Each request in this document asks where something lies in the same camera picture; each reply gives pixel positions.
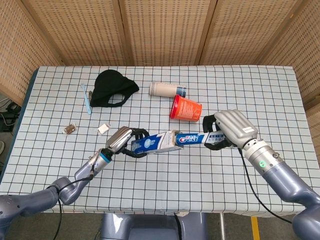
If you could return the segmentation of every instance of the green light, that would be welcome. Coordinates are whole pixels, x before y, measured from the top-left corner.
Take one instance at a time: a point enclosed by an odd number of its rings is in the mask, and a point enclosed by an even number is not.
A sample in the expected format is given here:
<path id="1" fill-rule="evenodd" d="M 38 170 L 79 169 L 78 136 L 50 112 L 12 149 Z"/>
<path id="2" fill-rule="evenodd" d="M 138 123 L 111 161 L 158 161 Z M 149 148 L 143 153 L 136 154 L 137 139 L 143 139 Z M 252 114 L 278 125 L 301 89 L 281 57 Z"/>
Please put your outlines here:
<path id="1" fill-rule="evenodd" d="M 264 168 L 266 166 L 266 162 L 265 161 L 260 161 L 259 165 L 260 165 L 260 167 Z"/>

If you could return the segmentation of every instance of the grid tablecloth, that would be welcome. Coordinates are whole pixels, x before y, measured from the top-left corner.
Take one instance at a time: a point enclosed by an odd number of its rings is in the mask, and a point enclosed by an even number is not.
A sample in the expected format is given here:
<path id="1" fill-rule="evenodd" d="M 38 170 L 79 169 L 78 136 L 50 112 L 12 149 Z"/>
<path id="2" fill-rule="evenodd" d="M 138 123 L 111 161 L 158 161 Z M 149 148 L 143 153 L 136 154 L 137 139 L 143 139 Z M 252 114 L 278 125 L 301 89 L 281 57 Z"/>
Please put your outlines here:
<path id="1" fill-rule="evenodd" d="M 122 107 L 93 107 L 88 115 L 81 84 L 93 91 L 95 79 L 114 69 L 134 80 L 140 90 Z M 187 98 L 202 104 L 199 122 L 169 119 L 172 98 L 150 96 L 151 82 L 187 86 Z M 292 67 L 42 66 L 33 84 L 22 122 L 0 185 L 1 194 L 28 194 L 74 173 L 119 127 L 201 132 L 204 116 L 238 109 L 257 126 L 286 163 L 320 193 L 320 172 Z M 65 135 L 70 123 L 76 132 Z M 97 128 L 111 129 L 99 135 Z M 254 197 L 237 149 L 210 151 L 203 145 L 135 159 L 117 155 L 64 212 L 231 212 L 269 216 Z M 304 209 L 280 200 L 248 164 L 253 187 L 272 211 L 286 215 Z M 52 211 L 59 211 L 56 205 Z"/>

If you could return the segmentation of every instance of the black beanie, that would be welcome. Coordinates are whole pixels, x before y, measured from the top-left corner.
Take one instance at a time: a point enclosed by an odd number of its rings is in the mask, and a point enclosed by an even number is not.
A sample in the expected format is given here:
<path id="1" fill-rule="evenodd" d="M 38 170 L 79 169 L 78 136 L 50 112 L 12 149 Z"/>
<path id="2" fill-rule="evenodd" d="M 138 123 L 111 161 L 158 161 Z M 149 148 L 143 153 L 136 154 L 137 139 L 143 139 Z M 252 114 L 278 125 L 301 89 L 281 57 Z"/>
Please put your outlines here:
<path id="1" fill-rule="evenodd" d="M 134 81 L 122 76 L 118 71 L 105 70 L 95 80 L 90 105 L 91 107 L 120 107 L 137 91 L 139 87 Z M 117 103 L 108 103 L 114 94 L 122 94 L 124 99 Z"/>

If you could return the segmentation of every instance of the orange plastic cup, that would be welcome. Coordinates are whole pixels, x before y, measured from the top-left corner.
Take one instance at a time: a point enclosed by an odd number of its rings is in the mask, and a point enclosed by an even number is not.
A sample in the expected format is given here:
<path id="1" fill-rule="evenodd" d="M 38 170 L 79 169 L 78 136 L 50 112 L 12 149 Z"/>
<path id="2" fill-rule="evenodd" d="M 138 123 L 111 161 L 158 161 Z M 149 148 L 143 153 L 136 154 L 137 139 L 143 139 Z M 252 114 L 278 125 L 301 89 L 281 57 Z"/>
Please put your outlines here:
<path id="1" fill-rule="evenodd" d="M 190 99 L 176 95 L 173 100 L 170 118 L 196 122 L 202 112 L 202 105 Z"/>

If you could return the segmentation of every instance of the blue toothpaste box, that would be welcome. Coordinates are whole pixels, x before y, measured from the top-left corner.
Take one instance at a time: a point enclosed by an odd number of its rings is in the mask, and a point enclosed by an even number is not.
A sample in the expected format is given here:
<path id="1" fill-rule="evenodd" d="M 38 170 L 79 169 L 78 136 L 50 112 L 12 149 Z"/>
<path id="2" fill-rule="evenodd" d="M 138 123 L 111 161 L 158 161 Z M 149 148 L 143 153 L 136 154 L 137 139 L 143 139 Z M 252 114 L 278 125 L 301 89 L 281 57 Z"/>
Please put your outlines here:
<path id="1" fill-rule="evenodd" d="M 143 139 L 131 142 L 131 151 L 141 153 L 164 153 L 183 149 L 183 146 L 176 145 L 177 130 L 170 130 L 156 135 L 147 136 Z"/>

